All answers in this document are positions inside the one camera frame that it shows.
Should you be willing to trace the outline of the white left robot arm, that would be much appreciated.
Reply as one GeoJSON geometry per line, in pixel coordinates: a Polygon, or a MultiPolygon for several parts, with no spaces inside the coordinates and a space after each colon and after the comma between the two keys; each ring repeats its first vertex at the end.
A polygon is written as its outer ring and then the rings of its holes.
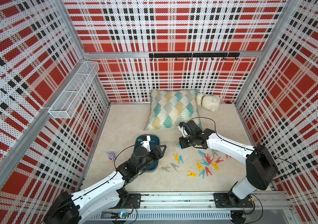
{"type": "Polygon", "coordinates": [[[96,184],[74,193],[61,193],[45,214],[42,224],[83,224],[89,218],[128,199],[125,186],[153,162],[163,158],[166,145],[156,145],[151,151],[139,147],[131,157],[96,184]]]}

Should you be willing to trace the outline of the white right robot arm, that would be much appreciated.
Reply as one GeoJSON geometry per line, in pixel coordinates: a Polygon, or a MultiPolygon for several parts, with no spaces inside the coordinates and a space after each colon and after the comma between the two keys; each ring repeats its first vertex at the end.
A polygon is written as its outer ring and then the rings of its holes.
{"type": "Polygon", "coordinates": [[[246,167],[246,176],[228,191],[232,204],[239,203],[256,190],[266,190],[278,173],[274,158],[265,146],[249,146],[225,138],[215,130],[201,130],[194,121],[181,122],[178,129],[181,148],[202,146],[220,151],[246,167]]]}

